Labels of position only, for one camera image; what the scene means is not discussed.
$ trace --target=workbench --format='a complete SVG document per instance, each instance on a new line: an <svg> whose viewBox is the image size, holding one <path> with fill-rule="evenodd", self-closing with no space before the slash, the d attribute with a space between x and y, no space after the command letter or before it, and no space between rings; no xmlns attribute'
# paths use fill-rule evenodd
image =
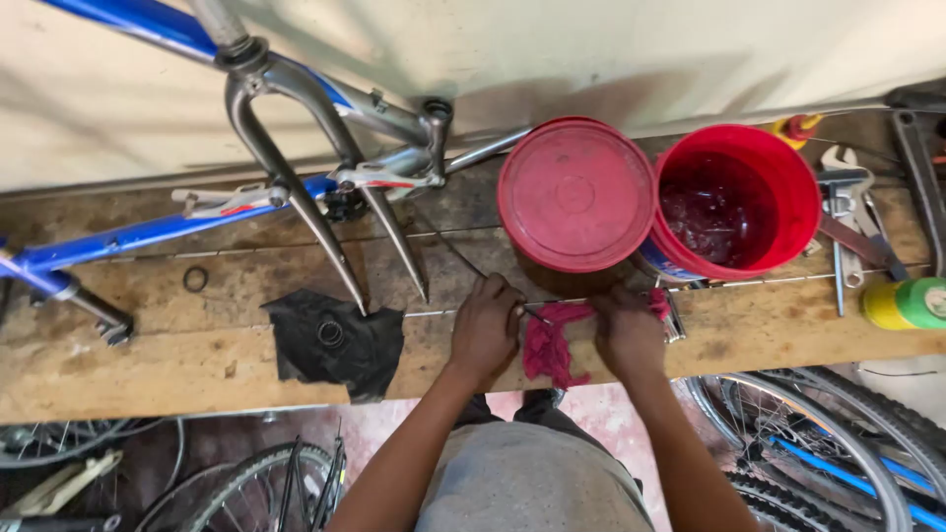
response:
<svg viewBox="0 0 946 532"><path fill-rule="evenodd" d="M894 154L883 113L834 116L818 135ZM653 159L678 137L641 139ZM828 147L810 142L810 161ZM860 154L874 169L892 168ZM629 261L593 275L544 270L518 254L502 228L495 187L502 157L454 174L441 190L395 206L429 280L430 303L417 293L394 246L374 217L336 224L345 253L372 308L403 310L404 350L388 399L424 394L449 356L453 314L474 277L413 220L422 209L445 236L486 272L500 272L530 301L584 297L628 276ZM229 188L236 184L217 186ZM929 249L902 179L879 178L875 201L891 244L913 275ZM11 243L69 239L162 216L181 208L169 189L63 196L0 203L0 230ZM799 257L755 282L674 294L687 339L667 350L671 377L761 368L832 364L946 353L942 331L891 332L859 315L858 291L847 291L848 316L837 317L831 246ZM209 273L200 293L182 286L184 271ZM153 417L267 410L347 402L341 385L279 381L269 317L259 308L299 288L339 298L347 294L321 247L294 212L265 217L142 248L71 270L90 290L135 317L136 335L107 347L94 319L71 305L29 305L15 286L0 329L0 423L53 419ZM881 274L867 283L883 282ZM566 330L572 373L592 383L613 381L595 353L591 320ZM549 386L529 381L516 357L490 389Z"/></svg>

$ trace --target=blue bicycle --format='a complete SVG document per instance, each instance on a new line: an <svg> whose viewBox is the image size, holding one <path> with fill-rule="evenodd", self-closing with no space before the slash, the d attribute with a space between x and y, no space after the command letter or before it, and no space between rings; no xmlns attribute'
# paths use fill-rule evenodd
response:
<svg viewBox="0 0 946 532"><path fill-rule="evenodd" d="M717 459L750 508L772 506L801 530L946 530L946 460L899 403L822 367L686 387L726 442Z"/></svg>
<svg viewBox="0 0 946 532"><path fill-rule="evenodd" d="M363 292L329 223L358 215L366 205L378 216L428 300L427 283L390 202L419 187L442 186L450 172L509 149L531 130L524 128L445 161L453 118L448 101L428 98L415 114L377 92L364 93L333 80L270 51L266 40L247 33L220 0L191 0L196 18L156 0L40 1L225 73L224 102L230 122L270 178L268 184L230 191L178 190L173 197L184 203L183 214L81 239L14 250L0 238L0 277L20 279L45 297L70 301L91 312L111 346L131 337L131 316L81 286L66 268L289 206L315 233L363 314L367 312ZM293 98L306 107L338 154L338 169L296 174L250 106L254 98L268 94ZM368 161L343 118L405 145Z"/></svg>

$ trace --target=rubber o-ring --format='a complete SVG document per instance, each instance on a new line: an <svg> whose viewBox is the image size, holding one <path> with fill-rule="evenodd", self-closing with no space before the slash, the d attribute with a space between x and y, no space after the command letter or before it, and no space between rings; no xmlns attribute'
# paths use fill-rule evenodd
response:
<svg viewBox="0 0 946 532"><path fill-rule="evenodd" d="M202 276L200 286L193 286L188 282L190 280L191 274L195 272L201 274ZM199 293L204 288L206 288L207 281L209 280L210 280L210 274L207 272L205 268L203 268L202 266L191 266L190 268L187 268L186 272L184 272L184 279L182 279L181 282L182 284L184 284L184 289L187 290L188 292Z"/></svg>

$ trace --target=bicycle fork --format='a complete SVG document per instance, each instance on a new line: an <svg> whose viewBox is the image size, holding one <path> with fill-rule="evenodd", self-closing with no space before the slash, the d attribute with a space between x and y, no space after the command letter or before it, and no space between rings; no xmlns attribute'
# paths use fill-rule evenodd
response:
<svg viewBox="0 0 946 532"><path fill-rule="evenodd" d="M280 207L288 202L295 208L315 233L332 265L342 276L345 287L358 304L362 315L367 315L364 295L328 221L256 118L250 102L253 98L267 94L280 94L300 102L318 121L332 148L339 155L340 169L354 169L365 161L358 144L342 122L325 90L312 78L311 72L296 62L270 54L267 41L261 37L250 36L237 16L220 1L191 0L190 3L196 18L218 46L215 63L228 73L224 99L230 122L243 144L272 178L270 203ZM452 118L452 109L446 102L434 101L437 103L424 106L421 124L428 134L430 171L439 173L442 178L444 138ZM384 190L366 187L360 192L394 241L394 247L407 266L417 290L424 300L429 302L427 283Z"/></svg>

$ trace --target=green cap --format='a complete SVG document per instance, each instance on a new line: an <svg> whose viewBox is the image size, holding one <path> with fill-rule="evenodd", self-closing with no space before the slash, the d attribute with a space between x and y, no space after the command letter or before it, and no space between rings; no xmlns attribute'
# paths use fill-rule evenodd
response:
<svg viewBox="0 0 946 532"><path fill-rule="evenodd" d="M904 282L896 295L903 319L918 328L946 328L946 279L925 277Z"/></svg>

